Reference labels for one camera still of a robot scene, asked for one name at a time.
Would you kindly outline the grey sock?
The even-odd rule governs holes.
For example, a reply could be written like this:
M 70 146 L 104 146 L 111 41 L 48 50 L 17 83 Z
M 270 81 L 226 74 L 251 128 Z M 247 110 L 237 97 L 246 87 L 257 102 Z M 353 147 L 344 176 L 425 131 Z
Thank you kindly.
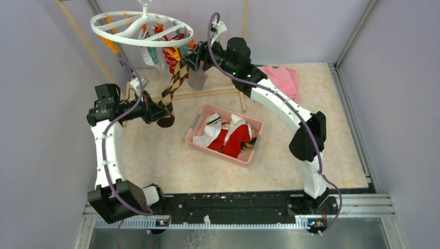
M 193 90 L 201 91 L 204 88 L 206 80 L 207 80 L 207 75 L 205 71 L 203 70 L 194 71 L 192 69 L 189 69 L 188 85 Z

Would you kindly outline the red patterned sock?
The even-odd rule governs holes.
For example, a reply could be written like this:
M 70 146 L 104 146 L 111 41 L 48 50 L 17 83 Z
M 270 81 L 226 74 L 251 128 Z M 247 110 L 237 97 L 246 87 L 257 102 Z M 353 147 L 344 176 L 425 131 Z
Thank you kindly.
M 162 52 L 166 64 L 169 66 L 169 72 L 174 74 L 175 66 L 181 60 L 179 49 L 174 47 L 162 48 Z

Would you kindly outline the brown argyle sock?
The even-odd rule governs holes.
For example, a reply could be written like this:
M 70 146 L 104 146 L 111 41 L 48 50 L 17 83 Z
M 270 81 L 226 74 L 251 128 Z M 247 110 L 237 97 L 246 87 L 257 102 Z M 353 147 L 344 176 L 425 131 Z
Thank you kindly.
M 170 80 L 170 84 L 168 87 L 162 92 L 161 100 L 158 102 L 160 107 L 165 108 L 170 113 L 167 116 L 159 119 L 157 124 L 162 128 L 169 128 L 175 122 L 175 115 L 173 113 L 173 98 L 175 92 L 182 86 L 185 79 L 189 76 L 188 66 L 185 65 L 182 61 L 176 63 L 174 67 L 174 73 Z

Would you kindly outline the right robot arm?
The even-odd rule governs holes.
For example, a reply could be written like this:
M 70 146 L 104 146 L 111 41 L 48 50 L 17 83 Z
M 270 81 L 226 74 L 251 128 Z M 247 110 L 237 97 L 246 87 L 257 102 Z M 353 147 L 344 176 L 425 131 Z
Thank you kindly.
M 200 42 L 195 50 L 182 58 L 194 71 L 217 68 L 232 80 L 235 88 L 260 103 L 292 131 L 291 154 L 302 163 L 304 197 L 302 207 L 309 213 L 325 208 L 328 186 L 323 176 L 323 150 L 326 141 L 326 116 L 313 113 L 282 93 L 269 77 L 251 62 L 251 50 L 244 38 L 233 37 L 223 48 L 217 41 Z

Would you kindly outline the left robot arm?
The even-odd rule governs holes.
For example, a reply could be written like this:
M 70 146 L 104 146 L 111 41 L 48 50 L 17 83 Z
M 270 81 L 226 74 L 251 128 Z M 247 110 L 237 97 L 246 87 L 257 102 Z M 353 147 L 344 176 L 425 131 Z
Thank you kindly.
M 142 119 L 156 122 L 169 112 L 144 91 L 133 101 L 122 101 L 116 84 L 95 87 L 97 100 L 87 114 L 97 154 L 97 178 L 88 202 L 100 217 L 113 224 L 135 215 L 166 215 L 171 211 L 157 184 L 141 188 L 127 179 L 123 164 L 123 123 Z

